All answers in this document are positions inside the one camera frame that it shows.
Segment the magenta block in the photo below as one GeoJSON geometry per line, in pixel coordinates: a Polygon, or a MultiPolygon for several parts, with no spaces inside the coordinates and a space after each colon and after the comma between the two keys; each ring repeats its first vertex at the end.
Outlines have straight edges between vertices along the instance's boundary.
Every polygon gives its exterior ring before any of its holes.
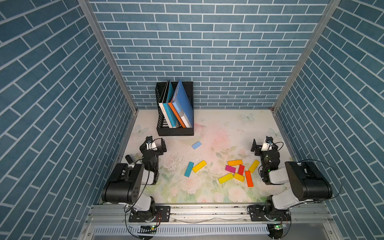
{"type": "Polygon", "coordinates": [[[225,170],[226,171],[228,171],[228,172],[230,172],[230,173],[236,173],[236,168],[235,167],[233,167],[233,166],[226,166],[225,167],[225,170]]]}

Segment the teal long block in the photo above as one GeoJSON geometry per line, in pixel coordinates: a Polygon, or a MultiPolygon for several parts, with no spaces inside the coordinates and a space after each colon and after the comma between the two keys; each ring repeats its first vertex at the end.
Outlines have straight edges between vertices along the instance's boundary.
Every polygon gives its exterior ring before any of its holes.
{"type": "Polygon", "coordinates": [[[184,174],[185,177],[187,177],[187,178],[190,177],[191,172],[192,172],[192,170],[193,170],[193,167],[194,167],[194,163],[193,163],[193,162],[189,162],[189,163],[188,163],[188,166],[187,166],[187,168],[186,168],[185,174],[184,174]]]}

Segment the light blue block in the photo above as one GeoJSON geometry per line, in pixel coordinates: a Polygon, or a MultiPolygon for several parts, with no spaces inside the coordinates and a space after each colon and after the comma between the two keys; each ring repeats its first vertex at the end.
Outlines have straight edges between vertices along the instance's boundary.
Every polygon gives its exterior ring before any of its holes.
{"type": "Polygon", "coordinates": [[[194,150],[196,150],[196,149],[199,148],[201,145],[202,145],[201,142],[196,142],[195,144],[192,145],[192,148],[193,148],[194,150]]]}

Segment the yellow long block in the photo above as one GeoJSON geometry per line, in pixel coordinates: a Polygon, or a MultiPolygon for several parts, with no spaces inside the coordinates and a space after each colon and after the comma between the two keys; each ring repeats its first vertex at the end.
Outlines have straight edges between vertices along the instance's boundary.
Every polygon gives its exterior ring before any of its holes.
{"type": "Polygon", "coordinates": [[[201,170],[203,167],[205,167],[207,165],[207,162],[206,161],[201,161],[199,162],[197,165],[195,165],[192,170],[197,173],[199,170],[201,170]]]}

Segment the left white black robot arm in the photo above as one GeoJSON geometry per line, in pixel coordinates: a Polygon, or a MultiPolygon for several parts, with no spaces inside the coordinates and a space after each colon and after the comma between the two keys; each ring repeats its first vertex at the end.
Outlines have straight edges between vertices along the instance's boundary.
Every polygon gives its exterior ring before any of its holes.
{"type": "Polygon", "coordinates": [[[133,210],[139,214],[155,214],[155,200],[146,196],[144,190],[149,185],[155,185],[159,178],[159,156],[167,151],[165,140],[152,136],[146,137],[140,146],[142,158],[133,162],[131,156],[127,155],[127,163],[115,165],[103,190],[102,201],[111,204],[125,204],[129,211],[133,210]]]}

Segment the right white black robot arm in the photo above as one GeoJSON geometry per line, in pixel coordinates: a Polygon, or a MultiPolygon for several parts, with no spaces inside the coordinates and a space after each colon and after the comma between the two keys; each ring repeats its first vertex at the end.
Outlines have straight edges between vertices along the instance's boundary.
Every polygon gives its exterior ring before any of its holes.
{"type": "Polygon", "coordinates": [[[303,203],[324,201],[333,197],[330,183],[313,160],[299,163],[288,161],[280,168],[280,149],[272,137],[267,136],[261,145],[253,140],[251,152],[261,159],[258,171],[264,184],[290,184],[283,192],[267,198],[262,208],[265,214],[280,213],[303,203]]]}

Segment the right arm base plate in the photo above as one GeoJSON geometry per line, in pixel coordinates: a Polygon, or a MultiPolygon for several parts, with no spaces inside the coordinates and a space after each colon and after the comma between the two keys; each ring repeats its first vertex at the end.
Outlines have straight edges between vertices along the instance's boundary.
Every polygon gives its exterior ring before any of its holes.
{"type": "Polygon", "coordinates": [[[250,205],[246,208],[252,222],[289,222],[291,213],[289,210],[277,210],[274,207],[264,205],[250,205]]]}

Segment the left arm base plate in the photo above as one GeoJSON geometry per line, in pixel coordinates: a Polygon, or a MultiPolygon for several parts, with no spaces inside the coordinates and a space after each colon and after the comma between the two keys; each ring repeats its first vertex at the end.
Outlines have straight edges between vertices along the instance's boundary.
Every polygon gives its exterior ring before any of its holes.
{"type": "Polygon", "coordinates": [[[148,211],[132,210],[129,214],[129,223],[154,223],[156,221],[167,223],[170,220],[170,206],[152,206],[148,211]]]}

